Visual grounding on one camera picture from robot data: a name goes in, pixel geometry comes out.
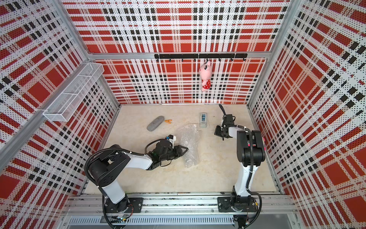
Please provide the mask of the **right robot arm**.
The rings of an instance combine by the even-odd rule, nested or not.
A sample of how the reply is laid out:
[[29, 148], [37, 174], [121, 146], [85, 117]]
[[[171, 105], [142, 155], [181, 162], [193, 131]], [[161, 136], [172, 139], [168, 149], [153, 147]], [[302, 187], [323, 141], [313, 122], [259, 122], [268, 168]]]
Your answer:
[[221, 125], [216, 127], [214, 135], [222, 139], [236, 139], [236, 155], [240, 163], [238, 179], [230, 195], [227, 210], [257, 212], [253, 196], [258, 196], [258, 193], [252, 191], [251, 186], [256, 171], [266, 159], [261, 132], [236, 125], [236, 118], [227, 114], [221, 104], [219, 107], [223, 112], [223, 119]]

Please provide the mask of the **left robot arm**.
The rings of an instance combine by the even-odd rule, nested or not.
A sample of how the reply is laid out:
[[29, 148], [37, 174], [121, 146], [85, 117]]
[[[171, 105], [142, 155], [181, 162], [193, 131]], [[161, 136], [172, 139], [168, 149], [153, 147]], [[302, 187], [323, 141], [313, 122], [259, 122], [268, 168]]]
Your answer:
[[91, 155], [85, 162], [87, 178], [102, 193], [104, 213], [140, 212], [142, 200], [129, 200], [117, 178], [124, 169], [151, 171], [162, 167], [164, 161], [172, 162], [188, 152], [189, 148], [175, 145], [176, 137], [169, 135], [157, 139], [144, 148], [144, 153], [136, 153], [115, 144]]

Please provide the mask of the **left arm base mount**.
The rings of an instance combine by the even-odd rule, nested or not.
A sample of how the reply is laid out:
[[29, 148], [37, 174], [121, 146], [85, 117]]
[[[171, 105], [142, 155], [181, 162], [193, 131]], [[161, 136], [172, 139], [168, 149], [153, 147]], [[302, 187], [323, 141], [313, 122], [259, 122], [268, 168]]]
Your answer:
[[143, 198], [125, 197], [119, 203], [114, 204], [108, 198], [104, 203], [104, 210], [106, 213], [140, 213], [143, 201]]

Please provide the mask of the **grey oval case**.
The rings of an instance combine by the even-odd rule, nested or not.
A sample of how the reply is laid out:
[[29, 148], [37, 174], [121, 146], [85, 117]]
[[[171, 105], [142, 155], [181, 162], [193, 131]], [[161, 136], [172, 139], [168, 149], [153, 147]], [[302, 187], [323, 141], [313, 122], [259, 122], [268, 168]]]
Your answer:
[[165, 117], [164, 116], [158, 116], [156, 117], [148, 126], [147, 126], [147, 130], [152, 132], [154, 131], [155, 129], [158, 128], [158, 126], [163, 123], [165, 121]]

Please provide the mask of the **hanging pink plush toy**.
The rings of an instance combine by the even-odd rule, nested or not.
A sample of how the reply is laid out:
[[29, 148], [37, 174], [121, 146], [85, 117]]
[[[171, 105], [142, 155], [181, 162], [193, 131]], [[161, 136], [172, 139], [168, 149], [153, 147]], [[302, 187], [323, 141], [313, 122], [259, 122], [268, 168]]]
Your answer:
[[211, 61], [203, 64], [199, 69], [199, 75], [202, 81], [201, 91], [205, 92], [211, 88], [212, 64]]

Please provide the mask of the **black hook rail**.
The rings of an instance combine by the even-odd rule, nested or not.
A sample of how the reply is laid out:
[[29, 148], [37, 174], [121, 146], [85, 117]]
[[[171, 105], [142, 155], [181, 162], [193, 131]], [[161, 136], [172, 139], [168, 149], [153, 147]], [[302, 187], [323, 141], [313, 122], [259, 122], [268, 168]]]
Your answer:
[[166, 59], [246, 59], [247, 53], [188, 53], [188, 54], [155, 54], [156, 60]]

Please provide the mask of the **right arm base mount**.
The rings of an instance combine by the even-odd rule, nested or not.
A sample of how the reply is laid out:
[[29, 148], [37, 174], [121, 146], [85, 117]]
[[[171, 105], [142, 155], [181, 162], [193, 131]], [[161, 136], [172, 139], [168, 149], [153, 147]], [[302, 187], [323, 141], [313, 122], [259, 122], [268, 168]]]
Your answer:
[[218, 197], [217, 205], [219, 212], [257, 212], [255, 199], [247, 197]]

